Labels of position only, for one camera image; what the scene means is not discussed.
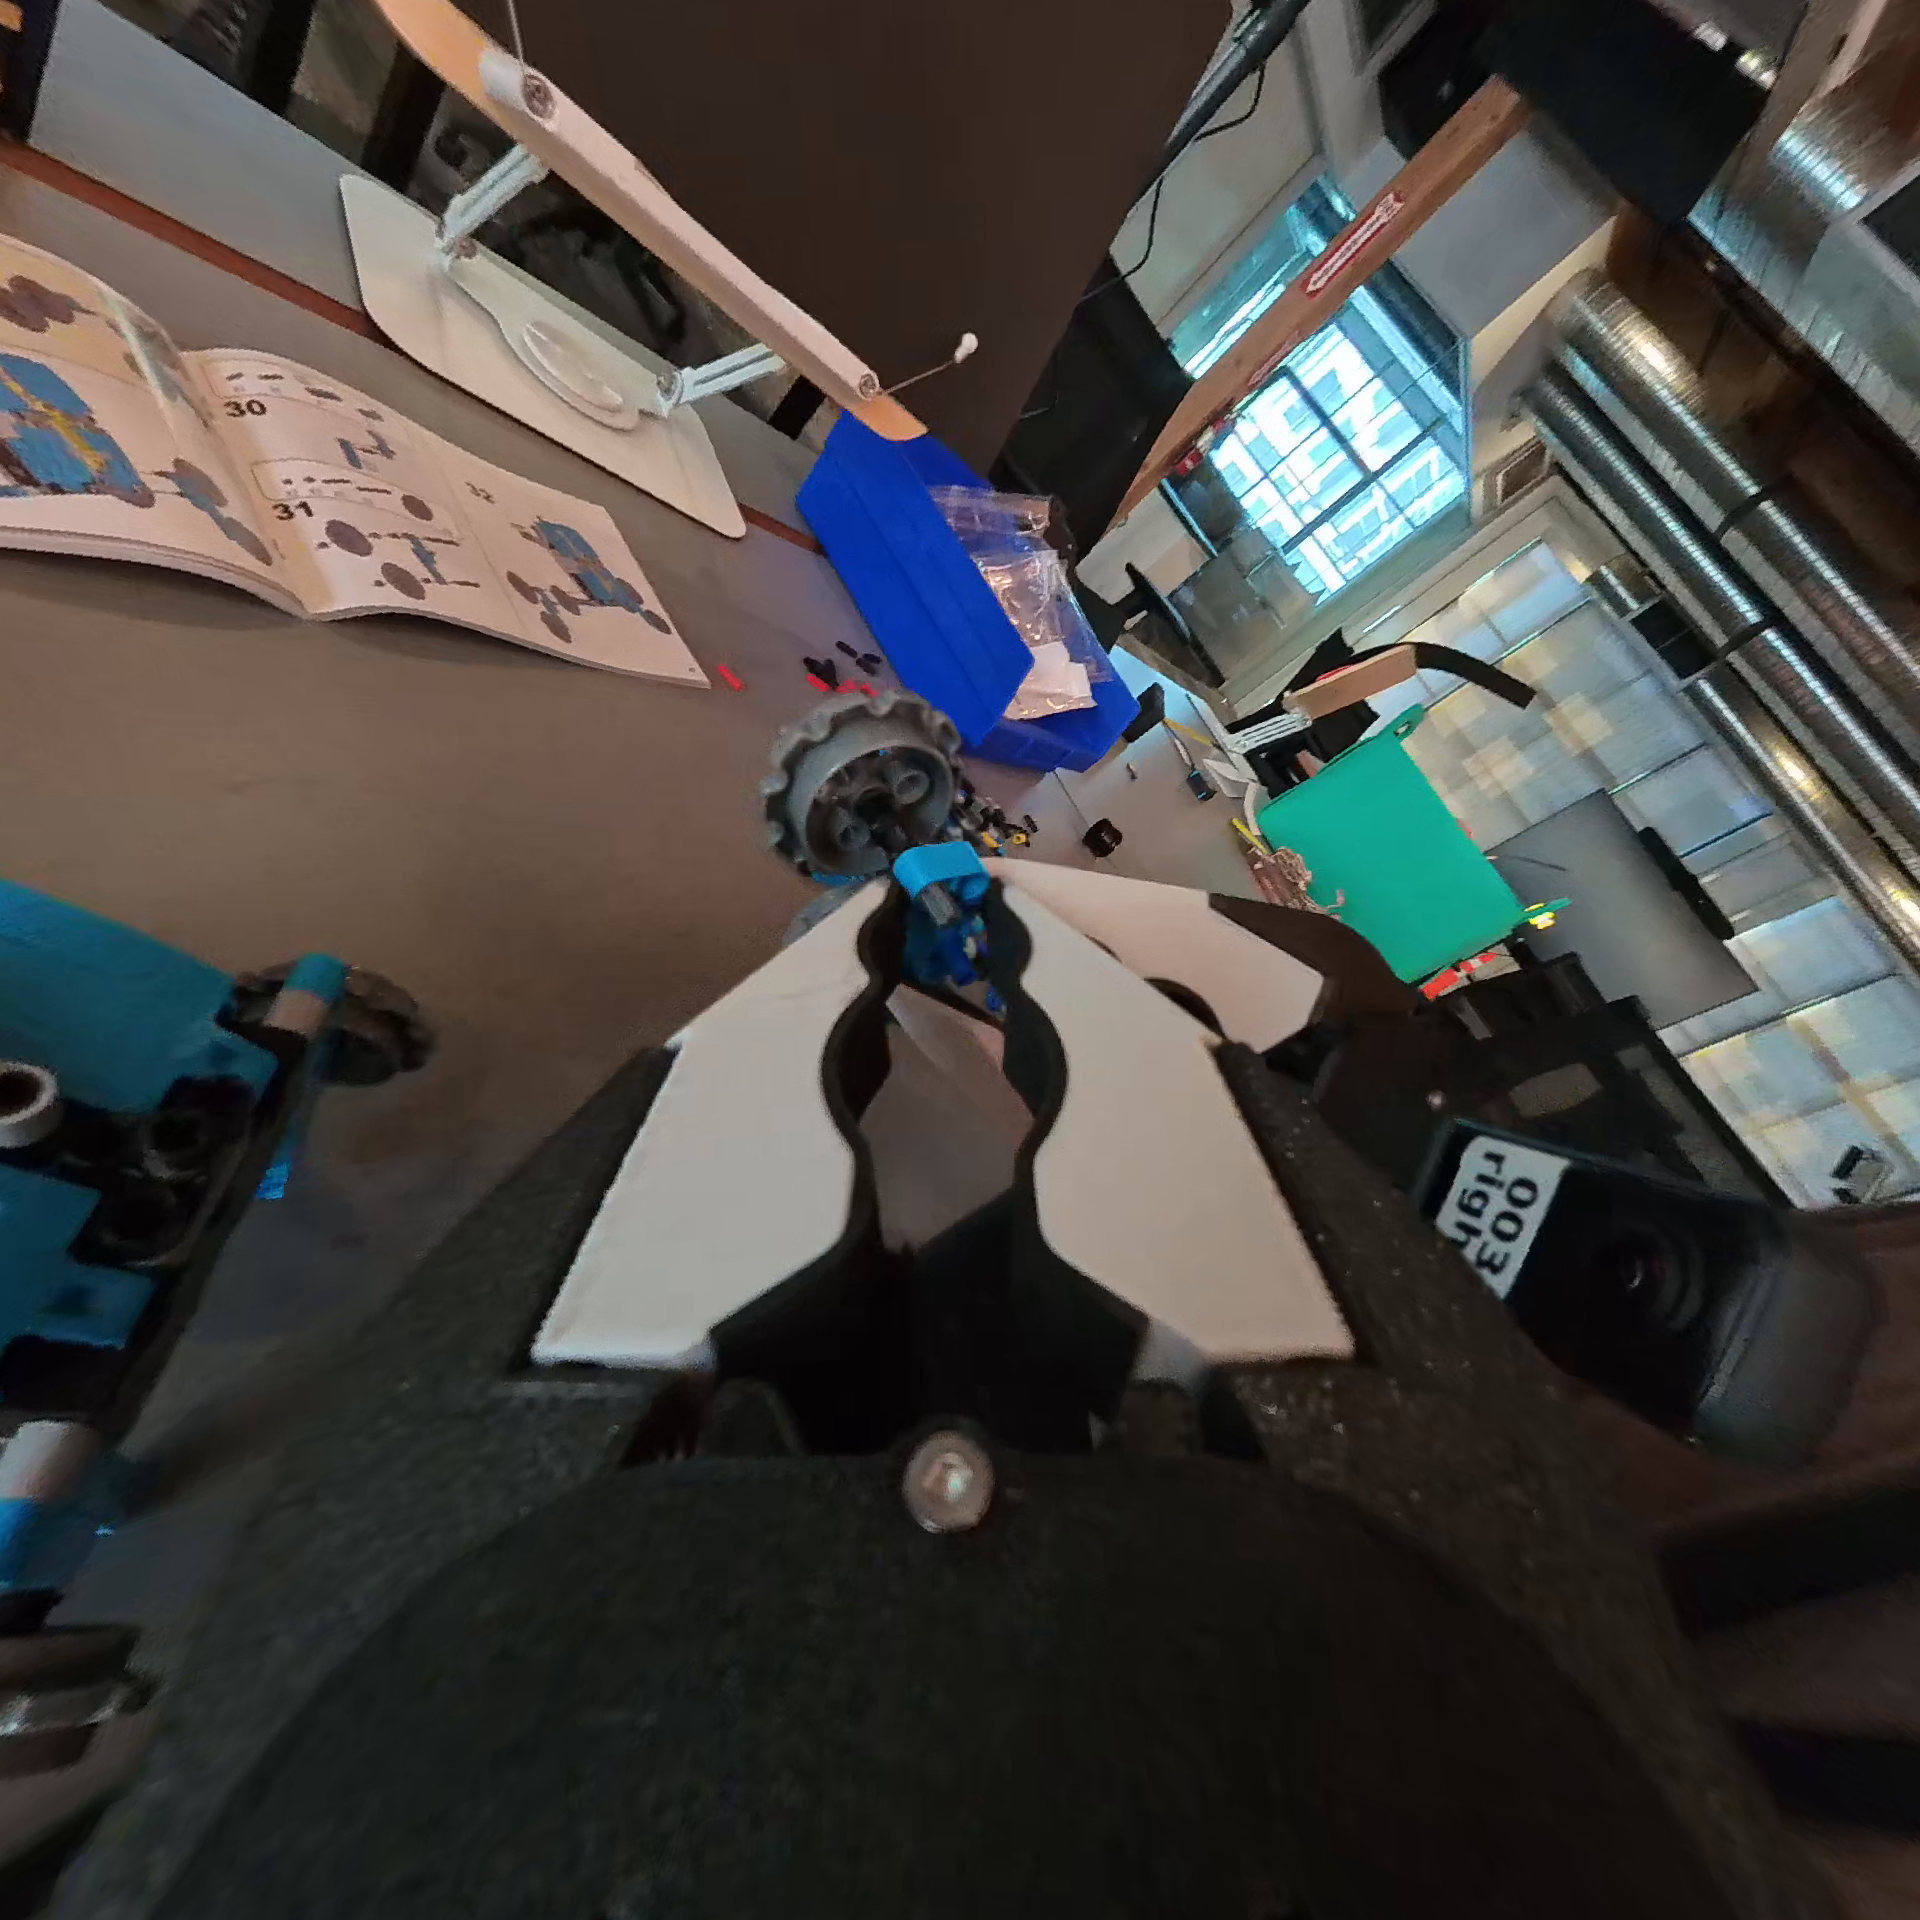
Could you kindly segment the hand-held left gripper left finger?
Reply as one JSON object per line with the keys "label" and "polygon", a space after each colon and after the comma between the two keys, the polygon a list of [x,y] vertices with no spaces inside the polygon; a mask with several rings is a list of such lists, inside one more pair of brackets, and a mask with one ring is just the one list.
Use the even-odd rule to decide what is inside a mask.
{"label": "hand-held left gripper left finger", "polygon": [[872,988],[868,882],[666,1052],[664,1084],[588,1226],[530,1359],[714,1370],[722,1325],[843,1236],[857,1151],[832,1116],[832,1030]]}

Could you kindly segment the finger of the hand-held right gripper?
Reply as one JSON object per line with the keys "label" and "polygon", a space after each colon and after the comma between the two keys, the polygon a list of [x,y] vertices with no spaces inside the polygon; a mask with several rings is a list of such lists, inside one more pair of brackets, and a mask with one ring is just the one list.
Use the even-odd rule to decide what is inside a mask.
{"label": "finger of the hand-held right gripper", "polygon": [[1273,1050],[1335,1002],[1329,973],[1287,946],[1307,923],[1293,907],[1047,862],[1009,862],[1004,890],[1019,906],[1043,906],[1140,978],[1199,998],[1224,1041]]}

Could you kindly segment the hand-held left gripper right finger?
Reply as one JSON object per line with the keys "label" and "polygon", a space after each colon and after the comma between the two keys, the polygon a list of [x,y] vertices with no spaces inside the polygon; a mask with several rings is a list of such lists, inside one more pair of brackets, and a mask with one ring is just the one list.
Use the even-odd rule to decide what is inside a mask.
{"label": "hand-held left gripper right finger", "polygon": [[1136,1379],[1352,1359],[1354,1333],[1227,1085],[1227,1044],[1039,902],[1019,988],[1060,1044],[1063,1093],[1032,1158],[1040,1243],[1144,1319]]}

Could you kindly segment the blue brick connector piece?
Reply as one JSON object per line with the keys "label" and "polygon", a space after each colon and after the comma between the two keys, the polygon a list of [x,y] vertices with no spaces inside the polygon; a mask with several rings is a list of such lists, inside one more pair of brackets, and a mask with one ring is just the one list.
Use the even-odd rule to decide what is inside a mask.
{"label": "blue brick connector piece", "polygon": [[904,966],[922,988],[969,988],[986,978],[983,906],[993,890],[987,862],[967,842],[904,851],[893,862],[905,894]]}

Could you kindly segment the black toy wheel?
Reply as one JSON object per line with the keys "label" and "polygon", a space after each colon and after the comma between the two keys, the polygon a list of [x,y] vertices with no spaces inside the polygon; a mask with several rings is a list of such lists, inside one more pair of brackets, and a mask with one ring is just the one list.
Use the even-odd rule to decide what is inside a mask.
{"label": "black toy wheel", "polygon": [[760,781],[768,851],[824,884],[859,884],[961,835],[962,739],[908,691],[842,692],[777,739]]}

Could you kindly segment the blue brick toy car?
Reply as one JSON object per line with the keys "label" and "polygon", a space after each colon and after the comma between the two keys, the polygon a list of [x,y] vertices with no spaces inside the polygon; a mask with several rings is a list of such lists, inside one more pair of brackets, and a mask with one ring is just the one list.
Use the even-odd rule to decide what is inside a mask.
{"label": "blue brick toy car", "polygon": [[226,973],[4,882],[7,1780],[79,1765],[146,1706],[132,1627],[51,1623],[128,1510],[127,1437],[228,1238],[285,1193],[321,1097],[433,1050],[411,995],[331,954]]}

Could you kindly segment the grey desk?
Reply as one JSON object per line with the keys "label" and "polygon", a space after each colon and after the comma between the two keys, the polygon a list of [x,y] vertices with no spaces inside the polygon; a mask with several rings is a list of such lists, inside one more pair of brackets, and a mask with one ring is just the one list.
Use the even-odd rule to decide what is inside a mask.
{"label": "grey desk", "polygon": [[730,541],[396,356],[367,316],[4,145],[4,236],[183,346],[347,378],[612,517],[693,654],[661,687],[408,614],[301,625],[171,569],[4,556],[4,875],[260,969],[324,949],[419,996],[424,1073],[327,1094],[130,1436],[164,1498],[244,1470],[415,1262],[643,1044],[770,954],[803,891],[755,787],[801,661],[865,643],[803,531],[812,451],[724,412]]}

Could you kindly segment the green board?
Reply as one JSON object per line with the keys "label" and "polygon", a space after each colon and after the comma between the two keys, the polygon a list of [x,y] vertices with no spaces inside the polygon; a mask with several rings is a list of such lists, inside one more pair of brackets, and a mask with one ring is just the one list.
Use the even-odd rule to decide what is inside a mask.
{"label": "green board", "polygon": [[1260,807],[1279,853],[1307,873],[1307,898],[1378,951],[1413,988],[1516,933],[1527,907],[1440,801],[1405,742],[1423,706]]}

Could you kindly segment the clear plastic bag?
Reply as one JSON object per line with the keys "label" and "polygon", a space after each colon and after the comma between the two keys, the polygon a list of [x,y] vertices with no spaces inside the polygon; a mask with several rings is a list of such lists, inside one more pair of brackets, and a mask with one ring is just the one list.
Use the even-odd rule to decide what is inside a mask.
{"label": "clear plastic bag", "polygon": [[1053,501],[953,484],[933,486],[928,495],[1029,654],[1026,673],[999,718],[1039,724],[1090,713],[1098,683],[1113,673],[1073,591],[1068,562],[1049,538]]}

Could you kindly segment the window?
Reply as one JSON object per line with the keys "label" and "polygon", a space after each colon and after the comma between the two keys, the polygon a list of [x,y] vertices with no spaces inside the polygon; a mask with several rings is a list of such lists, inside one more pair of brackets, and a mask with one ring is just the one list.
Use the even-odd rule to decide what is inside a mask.
{"label": "window", "polygon": [[1465,507],[1467,356],[1384,266],[1176,467],[1163,491],[1257,588],[1324,604]]}

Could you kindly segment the black monitor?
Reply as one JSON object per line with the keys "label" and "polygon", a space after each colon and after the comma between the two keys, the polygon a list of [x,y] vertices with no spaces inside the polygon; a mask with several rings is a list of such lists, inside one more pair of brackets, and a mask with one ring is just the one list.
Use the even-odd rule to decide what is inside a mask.
{"label": "black monitor", "polygon": [[1002,491],[1053,499],[1073,543],[1085,554],[1117,519],[1192,385],[1132,283],[1104,259],[991,479]]}

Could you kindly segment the metal air ducts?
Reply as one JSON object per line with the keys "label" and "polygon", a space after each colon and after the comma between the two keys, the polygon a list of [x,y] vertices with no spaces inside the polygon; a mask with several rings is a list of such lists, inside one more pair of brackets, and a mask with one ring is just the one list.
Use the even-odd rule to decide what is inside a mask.
{"label": "metal air ducts", "polygon": [[1916,969],[1916,602],[1603,273],[1548,309],[1524,407],[1697,635],[1688,698]]}

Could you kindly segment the wooden beam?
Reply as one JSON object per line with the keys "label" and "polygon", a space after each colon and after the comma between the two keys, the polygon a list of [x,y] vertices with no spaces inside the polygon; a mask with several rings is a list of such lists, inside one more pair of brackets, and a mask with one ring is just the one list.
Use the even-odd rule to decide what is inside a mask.
{"label": "wooden beam", "polygon": [[1257,393],[1298,346],[1524,131],[1529,117],[1531,108],[1507,81],[1489,77],[1477,86],[1282,298],[1188,387],[1123,494],[1113,522],[1132,517],[1225,417]]}

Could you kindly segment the building instruction booklet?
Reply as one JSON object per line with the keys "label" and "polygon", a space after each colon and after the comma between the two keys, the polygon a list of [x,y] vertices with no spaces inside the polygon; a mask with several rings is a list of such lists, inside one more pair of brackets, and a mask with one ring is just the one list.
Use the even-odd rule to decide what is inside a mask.
{"label": "building instruction booklet", "polygon": [[415,614],[706,687],[616,522],[272,351],[183,351],[3,245],[3,547],[177,569],[289,614]]}

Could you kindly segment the dark brown partition panel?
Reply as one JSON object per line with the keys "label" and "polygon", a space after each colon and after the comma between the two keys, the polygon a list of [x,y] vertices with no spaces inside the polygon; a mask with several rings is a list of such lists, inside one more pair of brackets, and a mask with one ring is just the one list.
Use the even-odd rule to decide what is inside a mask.
{"label": "dark brown partition panel", "polygon": [[521,51],[986,471],[1188,98],[1225,2],[530,2]]}

